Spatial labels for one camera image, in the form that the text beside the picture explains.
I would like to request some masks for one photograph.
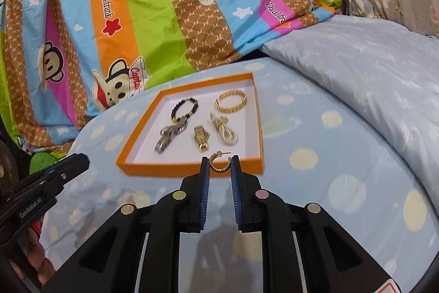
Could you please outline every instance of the black beaded bracelet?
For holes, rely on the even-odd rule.
[[[177,115],[178,109],[183,105],[183,103],[186,103],[188,101],[192,102],[194,104],[194,106],[184,116],[177,118],[176,115]],[[197,108],[198,108],[198,101],[196,99],[194,99],[193,97],[183,98],[183,100],[181,100],[179,103],[177,103],[175,105],[174,109],[171,112],[172,122],[177,123],[181,118],[184,118],[184,117],[186,119],[188,119],[190,116],[192,116],[197,111]]]

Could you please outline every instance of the orange stripe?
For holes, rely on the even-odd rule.
[[[111,17],[105,19],[102,0],[90,0],[94,33],[99,53],[100,64],[104,76],[117,59],[125,59],[130,66],[138,57],[136,38],[134,36],[131,15],[126,0],[111,0]],[[103,34],[106,20],[119,18],[122,28],[113,36]]]

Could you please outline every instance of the orange box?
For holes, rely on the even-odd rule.
[[[246,93],[247,104],[243,109],[231,113],[220,113],[215,107],[215,100],[220,93],[240,89]],[[189,119],[188,127],[178,134],[161,154],[154,151],[160,139],[160,131],[166,125],[172,125],[172,108],[183,98],[194,97],[199,107]],[[231,96],[225,98],[222,106],[233,106],[241,98]],[[182,116],[188,112],[192,103],[184,104],[177,112]],[[219,133],[210,121],[210,112],[216,116],[225,115],[228,125],[238,133],[238,142],[234,146],[222,143]],[[194,127],[203,125],[209,132],[209,150],[201,153],[194,140]],[[187,85],[162,90],[152,101],[131,136],[123,147],[116,164],[127,175],[144,177],[186,177],[196,174],[202,157],[210,157],[217,150],[232,152],[230,155],[215,160],[216,167],[224,167],[227,157],[238,155],[241,168],[250,174],[264,172],[263,143],[261,119],[252,73],[237,74],[217,79],[195,82]],[[211,171],[212,176],[229,176],[230,173],[218,174]]]

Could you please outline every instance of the gold bracelet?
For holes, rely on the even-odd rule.
[[[226,97],[233,96],[233,95],[239,95],[242,96],[243,99],[240,104],[234,106],[234,107],[222,107],[220,106],[220,101],[224,100]],[[221,93],[219,98],[216,99],[215,105],[218,109],[218,111],[222,113],[233,113],[236,111],[239,111],[241,108],[243,108],[247,104],[247,96],[245,95],[244,91],[241,90],[231,90],[224,93]]]
[[[227,166],[225,168],[222,169],[218,169],[216,167],[213,166],[213,161],[217,158],[221,158],[223,156],[223,154],[230,154],[231,152],[226,152],[223,153],[222,151],[218,150],[216,153],[212,154],[209,158],[209,165],[212,168],[212,170],[216,173],[225,173],[226,171],[228,171],[230,169],[230,161],[232,158],[229,157],[229,163],[227,164]]]

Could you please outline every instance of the round metal pin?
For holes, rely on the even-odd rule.
[[[320,212],[320,210],[321,210],[321,207],[319,204],[312,203],[312,204],[308,205],[308,211],[310,213],[318,214]]]
[[[120,212],[124,215],[132,214],[134,212],[134,206],[126,204],[120,209]]]
[[[267,190],[258,190],[256,193],[256,198],[258,199],[267,199],[269,197],[269,192]]]
[[[175,193],[173,193],[172,197],[175,200],[183,200],[184,198],[186,198],[186,193],[182,190],[179,190],[179,191],[176,191]]]

